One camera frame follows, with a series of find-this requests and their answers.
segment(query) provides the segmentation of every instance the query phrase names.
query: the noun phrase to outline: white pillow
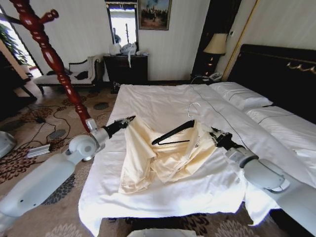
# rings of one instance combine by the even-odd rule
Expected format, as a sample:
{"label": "white pillow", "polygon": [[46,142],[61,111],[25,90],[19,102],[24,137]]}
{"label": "white pillow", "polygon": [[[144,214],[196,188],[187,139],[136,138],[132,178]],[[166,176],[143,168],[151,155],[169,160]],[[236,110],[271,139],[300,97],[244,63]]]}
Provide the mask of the white pillow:
{"label": "white pillow", "polygon": [[316,125],[277,106],[246,112],[316,171]]}
{"label": "white pillow", "polygon": [[84,71],[89,71],[89,62],[88,60],[85,60],[82,63],[70,63],[69,64],[69,70],[73,73],[81,73]]}
{"label": "white pillow", "polygon": [[266,97],[235,82],[219,82],[210,85],[210,87],[225,100],[243,111],[272,104]]}

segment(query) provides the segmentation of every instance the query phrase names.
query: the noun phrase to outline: table lamp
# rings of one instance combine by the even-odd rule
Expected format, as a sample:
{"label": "table lamp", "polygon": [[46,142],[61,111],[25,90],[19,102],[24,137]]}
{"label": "table lamp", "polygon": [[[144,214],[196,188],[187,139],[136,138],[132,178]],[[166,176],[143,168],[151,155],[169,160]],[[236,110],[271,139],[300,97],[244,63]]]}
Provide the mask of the table lamp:
{"label": "table lamp", "polygon": [[207,62],[207,72],[205,73],[206,76],[208,76],[209,73],[213,73],[215,71],[215,67],[219,61],[220,56],[226,53],[226,39],[227,34],[216,33],[213,35],[205,50],[203,50],[204,53],[213,54],[210,60]]}

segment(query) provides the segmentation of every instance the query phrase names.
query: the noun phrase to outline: nightstand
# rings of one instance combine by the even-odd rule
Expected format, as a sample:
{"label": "nightstand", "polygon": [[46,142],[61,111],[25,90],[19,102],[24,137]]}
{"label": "nightstand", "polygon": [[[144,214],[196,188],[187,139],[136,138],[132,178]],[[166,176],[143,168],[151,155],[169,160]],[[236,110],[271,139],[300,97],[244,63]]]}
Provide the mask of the nightstand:
{"label": "nightstand", "polygon": [[104,62],[111,82],[111,93],[118,93],[121,84],[146,85],[148,83],[148,56],[107,55]]}

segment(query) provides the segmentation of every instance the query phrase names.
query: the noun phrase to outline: carpet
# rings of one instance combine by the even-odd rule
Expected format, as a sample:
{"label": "carpet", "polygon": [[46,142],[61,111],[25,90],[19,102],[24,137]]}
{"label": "carpet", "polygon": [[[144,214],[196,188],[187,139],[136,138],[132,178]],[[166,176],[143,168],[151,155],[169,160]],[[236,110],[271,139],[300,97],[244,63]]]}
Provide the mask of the carpet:
{"label": "carpet", "polygon": [[[0,199],[25,175],[53,154],[67,149],[70,140],[85,132],[73,105],[62,88],[46,89],[41,96],[31,85],[38,100],[17,114],[0,122],[0,130],[12,134],[18,144],[6,157],[0,159]],[[113,109],[116,95],[103,88],[91,92],[78,90],[90,115],[99,126],[105,125]],[[45,123],[37,123],[42,117]],[[30,148],[51,144],[52,152],[35,158],[26,158]],[[72,174],[40,206],[19,218],[3,236],[7,237],[88,237],[89,231],[78,215],[78,201],[93,160],[80,162]],[[270,216],[255,227],[244,205],[237,213],[203,214],[168,218],[103,219],[100,237],[125,237],[133,230],[149,228],[195,230],[205,237],[285,237]]]}

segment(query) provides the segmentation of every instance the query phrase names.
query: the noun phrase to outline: clothes hanger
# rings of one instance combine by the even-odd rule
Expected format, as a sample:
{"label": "clothes hanger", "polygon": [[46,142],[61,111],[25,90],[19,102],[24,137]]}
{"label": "clothes hanger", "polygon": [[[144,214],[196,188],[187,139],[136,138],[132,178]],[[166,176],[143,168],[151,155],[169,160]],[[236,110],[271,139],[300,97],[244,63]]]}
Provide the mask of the clothes hanger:
{"label": "clothes hanger", "polygon": [[162,135],[161,137],[155,139],[153,142],[152,142],[152,145],[155,145],[155,144],[158,144],[158,145],[166,145],[166,144],[173,144],[173,143],[180,143],[180,142],[189,142],[190,140],[184,140],[184,141],[176,141],[176,142],[165,142],[165,143],[160,143],[161,141],[167,139],[168,137],[171,137],[173,136],[174,134],[177,134],[187,128],[190,128],[190,127],[194,127],[194,123],[195,123],[195,120],[193,119],[193,116],[190,115],[190,106],[193,105],[193,104],[198,104],[200,107],[201,105],[198,103],[198,102],[193,102],[189,105],[188,107],[188,117],[191,118],[190,121],[187,121],[185,122],[184,124],[178,126],[177,128],[175,128],[174,130]]}

